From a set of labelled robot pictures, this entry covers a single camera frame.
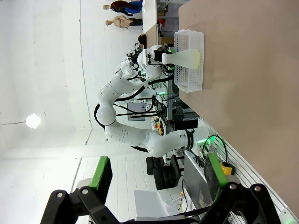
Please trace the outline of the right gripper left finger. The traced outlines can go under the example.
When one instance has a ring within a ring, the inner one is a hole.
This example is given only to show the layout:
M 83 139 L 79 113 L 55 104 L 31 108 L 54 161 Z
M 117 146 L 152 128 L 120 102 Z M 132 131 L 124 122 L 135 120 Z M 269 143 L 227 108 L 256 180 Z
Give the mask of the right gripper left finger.
M 118 219 L 105 206 L 112 177 L 110 159 L 100 157 L 88 185 L 70 194 L 62 189 L 50 194 L 41 223 L 75 224 L 80 216 L 89 216 L 95 224 L 118 224 Z

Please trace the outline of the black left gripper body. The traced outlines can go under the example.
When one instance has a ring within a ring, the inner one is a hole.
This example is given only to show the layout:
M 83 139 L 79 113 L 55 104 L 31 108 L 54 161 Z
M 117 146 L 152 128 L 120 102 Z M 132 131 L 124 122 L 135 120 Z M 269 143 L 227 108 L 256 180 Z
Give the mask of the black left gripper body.
M 164 48 L 158 48 L 153 50 L 154 52 L 154 61 L 156 64 L 162 64 L 162 54 L 164 53 Z

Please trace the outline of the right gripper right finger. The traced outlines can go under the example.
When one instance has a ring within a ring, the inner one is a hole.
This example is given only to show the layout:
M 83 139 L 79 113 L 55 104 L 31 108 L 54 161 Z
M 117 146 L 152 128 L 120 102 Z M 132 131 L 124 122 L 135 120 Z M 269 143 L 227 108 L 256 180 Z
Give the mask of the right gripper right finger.
M 223 224 L 230 212 L 247 224 L 281 223 L 266 186 L 256 183 L 246 188 L 230 182 L 214 153 L 205 157 L 204 176 L 213 203 L 202 218 L 203 224 Z

